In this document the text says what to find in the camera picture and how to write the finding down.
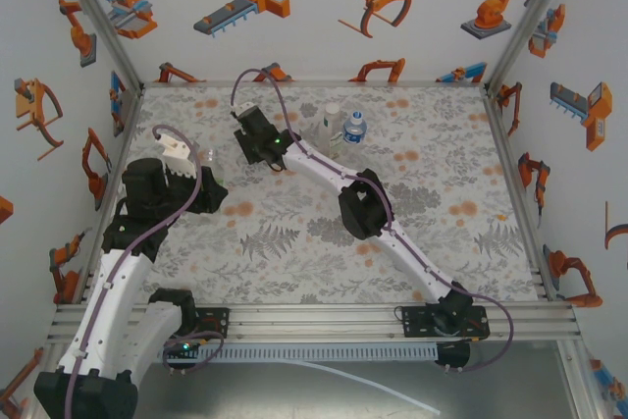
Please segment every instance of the gray floor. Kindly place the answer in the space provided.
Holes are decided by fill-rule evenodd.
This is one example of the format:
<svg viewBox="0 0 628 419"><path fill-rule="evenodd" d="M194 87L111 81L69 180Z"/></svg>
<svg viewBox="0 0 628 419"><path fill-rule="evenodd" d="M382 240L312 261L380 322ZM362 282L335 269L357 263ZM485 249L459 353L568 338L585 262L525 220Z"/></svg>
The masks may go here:
<svg viewBox="0 0 628 419"><path fill-rule="evenodd" d="M482 358L498 344L484 344ZM432 363L330 363L439 409L440 416L326 372L292 365L212 365L144 377L137 418L212 419L567 419L574 417L550 342L516 343L477 373L445 375Z"/></svg>

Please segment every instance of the purple cable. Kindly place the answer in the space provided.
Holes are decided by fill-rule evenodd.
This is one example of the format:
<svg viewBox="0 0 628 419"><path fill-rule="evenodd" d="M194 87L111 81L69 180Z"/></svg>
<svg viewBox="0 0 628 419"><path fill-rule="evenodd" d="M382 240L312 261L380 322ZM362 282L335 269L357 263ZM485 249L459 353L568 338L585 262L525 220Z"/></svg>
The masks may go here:
<svg viewBox="0 0 628 419"><path fill-rule="evenodd" d="M308 158L314 159L316 162L318 162L319 164L322 164L327 169L333 171L334 173L336 173L338 175L341 175L341 172L338 169L336 169L334 166L332 166L331 164L328 164L327 162L323 161L322 159L319 159L318 157L316 157L314 155L308 155L307 154L307 151L306 151L305 147L303 147L303 145L298 141L298 139L296 138L296 134L292 130L292 126L290 125L290 121L288 119L288 109L286 108L286 103L284 102L284 98L282 96L282 93L279 90L279 86L277 85L275 80L268 73L266 73L266 71L262 71L262 70L259 70L259 69L247 69L246 71L244 71L242 74L239 75L239 77L235 80L234 89L232 90L232 100L231 100L232 107L234 106L235 99L236 99L237 86L239 85L239 82L242 80L242 78L244 76L246 76L248 73L257 73L257 74L264 75L266 77L266 79L268 79L268 81L271 83L271 85L273 87L275 87L275 91L277 92L277 96L279 98L279 103L282 106L282 111L284 112L284 119L286 121L286 127L288 128L288 133L290 134L292 140L298 146L298 148ZM478 299L484 299L485 301L488 301L489 303L494 304L497 308L499 308L505 314L506 319L508 320L509 333L508 333L508 339L506 340L506 344L503 347L503 349L500 350L499 353L495 357L491 358L490 360L487 360L486 362L480 362L480 363L478 363L476 365L472 365L469 368L460 369L459 372L460 373L462 373L462 372L473 372L473 371L476 371L476 370L480 370L480 369L482 369L484 367L488 367L489 365L491 365L491 364L497 362L498 360L500 360L506 354L506 352L510 349L510 346L512 345L512 339L514 337L514 322L512 321L512 316L510 315L510 312L508 311L508 309L502 303L500 303L499 301L497 301L496 299L494 299L494 298L492 298L490 296L486 296L485 294L480 294L480 293L471 293L469 291L466 291L465 289L461 289L461 288L455 287L454 285L452 285L448 281L446 281L443 277L441 277L439 274L437 274L434 271L432 271L431 269L429 269L428 265L423 261L423 259L421 259L419 254L416 253L416 251L412 248L412 246L403 237L401 237L399 234L395 234L392 231L393 210L391 208L391 204L386 199L386 197L384 196L384 193L380 190L380 188L378 186L376 186L375 183L373 183L370 180L365 179L363 177L358 177L358 176L345 176L345 177L348 178L348 179L354 180L354 181L359 181L359 182L366 183L366 184L370 185L377 192L377 195L379 196L380 200L382 201L382 204L384 205L384 209L386 210L386 217L387 217L387 220L388 220L388 226L385 228L385 230L388 231L391 234L394 234L394 237L399 242L401 242L401 244L403 244L403 246L414 256L414 258L417 260L417 262L419 262L419 264L421 264L424 269L427 269L429 271L429 273L437 281L439 281L440 283L442 283L443 285L445 285L449 289L457 291L458 293L461 293L461 294L464 294L464 295L468 295L468 296L472 296L472 297L478 298Z"/></svg>
<svg viewBox="0 0 628 419"><path fill-rule="evenodd" d="M118 258L118 261L116 262L116 265L114 265L114 268L109 274L109 277L107 277L107 282L110 284L113 283L114 279L116 278L116 274L120 270L120 267L125 262L125 259L129 257L131 252L147 237L152 236L153 234L157 233L162 228L172 224L189 207L189 205L192 204L192 202L194 201L194 198L196 198L196 195L198 194L198 191L200 190L200 185L201 185L201 180L202 180L202 171L201 171L201 165L200 165L200 160L198 159L198 155L195 152L191 152L194 149L194 145L180 131L175 130L174 128L168 125L157 125L153 128L153 135L155 136L156 139L159 138L159 133L157 132L157 130L166 130L166 131L170 131L176 134L181 139L181 141L185 143L187 148L190 150L190 154L194 161L194 167L196 168L196 183L194 185L194 190L192 191L187 201L182 205L182 207L179 210L177 210L175 213L170 215L164 221L153 226L150 230L138 236L137 239L134 240L129 245L129 247L125 249L125 251ZM85 352L85 349L87 348L87 345L89 344L89 337L91 336L91 332L94 329L94 324L96 323L96 319L98 318L98 313L100 312L100 308L102 307L102 304L105 300L105 296L107 296L107 292L108 292L107 289L103 289L100 291L100 295L98 296L98 299L96 300L94 309L91 312L91 316L89 317L89 321L87 322L87 326L85 327L85 332L83 333L82 340L80 341L80 345L78 348L80 351ZM64 406L65 419L72 419L72 397L74 395L75 386L77 384L77 377L79 376L79 369L80 369L81 363L82 363L82 357L79 357L79 356L76 357L75 366L72 369L70 381L68 382L68 390L66 391L66 403Z"/></svg>
<svg viewBox="0 0 628 419"><path fill-rule="evenodd" d="M194 372L196 370L200 370L201 368L205 367L209 362L211 362L214 358L216 358L216 355L218 355L220 351L223 349L223 346L225 346L225 338L223 337L222 334L216 331L203 331L202 333L193 333L193 334L188 334L187 336L182 336L180 338L167 340L164 345L164 351L161 356L162 365L169 370L172 368L168 364L167 357L168 357L168 353L175 349L174 346L176 344L185 342L186 340L194 340L194 339L201 339L201 338L218 339L220 340L220 345L216 347L216 349L211 353L211 355L207 357L206 359L204 359L202 362L195 363L193 367L182 370L182 375L186 375L189 372Z"/></svg>
<svg viewBox="0 0 628 419"><path fill-rule="evenodd" d="M277 85L277 82L271 77L271 75L269 75L266 71L262 71L261 69L247 69L246 71L244 71L242 74L240 74L238 76L238 78L235 80L235 84L234 84L234 89L232 90L232 107L234 106L235 100L236 100L236 90L237 90L237 86L239 85L239 82L242 80L242 78L244 76L246 76L249 73L257 73L257 74L262 74L266 77L266 79L269 80L269 82L271 83L271 85L273 87L275 87L275 91L277 92L277 96L279 97L279 103L282 106L282 111L284 112L284 119L286 120L286 128L288 129L288 133L290 135L290 137L292 138L292 141L294 141L294 144L296 144L296 146L301 150L301 152L303 152L303 154L305 154L308 158L310 159L314 159L316 162L318 162L319 164L323 165L324 167L328 168L330 171L334 172L335 174L341 176L341 171L339 171L338 169L336 169L334 166L332 166L331 164L328 164L327 162L325 162L323 159L318 158L315 155L309 155L307 153L307 150L305 149L305 147L303 147L303 145L300 143L300 141L298 140L298 138L296 137L296 133L294 132L294 130L292 129L292 126L290 125L290 121L288 119L288 109L286 108L286 103L284 102L284 97L282 96L282 93L279 90L279 86ZM375 185L375 183L369 181L368 179L365 179L363 177L359 177L359 176L345 176L347 179L350 179L351 181L358 181L358 182L362 182L362 183L366 183L369 186L371 186L375 192L377 193L377 196L379 196L380 200L386 202L386 197L384 196L384 193L382 192L382 190ZM386 210L386 220L387 220L387 229L389 230L393 224L393 210L391 209L391 206L387 203L384 204L384 209Z"/></svg>

